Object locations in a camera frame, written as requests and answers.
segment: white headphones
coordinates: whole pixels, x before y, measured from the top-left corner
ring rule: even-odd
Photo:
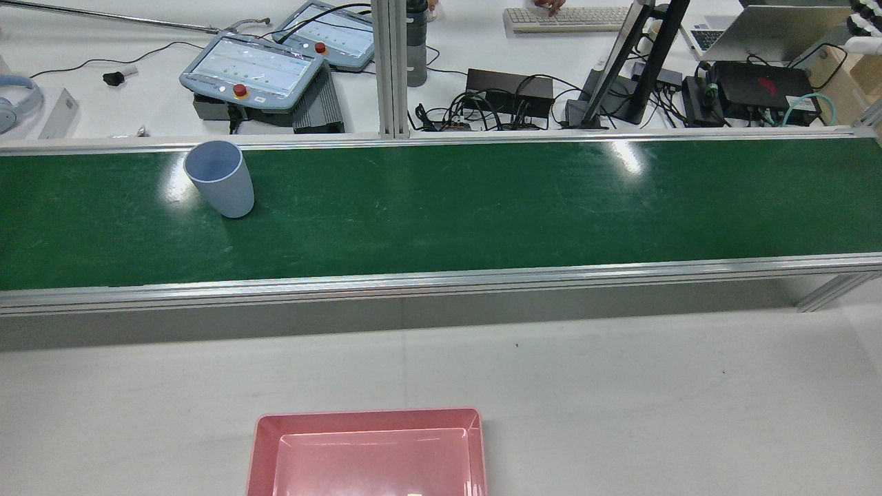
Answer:
[[[14,105],[0,96],[0,134],[3,134],[12,129],[12,126],[24,118],[26,113],[40,107],[43,103],[43,93],[36,83],[24,76],[0,76],[0,86],[23,86],[31,90],[23,100]]]

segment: blue cup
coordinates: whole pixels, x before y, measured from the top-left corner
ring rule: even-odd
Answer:
[[[238,219],[254,207],[254,186],[242,150],[229,141],[207,141],[183,161],[202,198],[224,217]]]

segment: monitor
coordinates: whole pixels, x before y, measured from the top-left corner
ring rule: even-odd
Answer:
[[[340,71],[359,72],[374,57],[373,24],[366,16],[342,9],[335,11],[335,8],[319,0],[309,0],[273,33],[273,39],[307,51],[314,50],[319,42],[324,43],[322,55],[331,66]]]
[[[178,78],[196,94],[261,110],[291,109],[324,63],[320,55],[221,32]]]
[[[637,47],[643,34],[643,26],[647,23],[654,7],[655,0],[634,0],[631,4],[603,69],[592,71],[588,75],[579,99],[570,100],[566,104],[566,120],[570,127],[583,129],[600,127],[603,98],[631,55],[631,51]]]

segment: water bottle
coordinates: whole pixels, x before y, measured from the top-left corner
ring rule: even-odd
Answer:
[[[427,0],[407,0],[407,85],[426,82],[426,25],[429,22]]]

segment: pink tray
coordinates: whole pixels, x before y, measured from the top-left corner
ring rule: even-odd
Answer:
[[[474,409],[267,415],[248,496],[487,496]]]

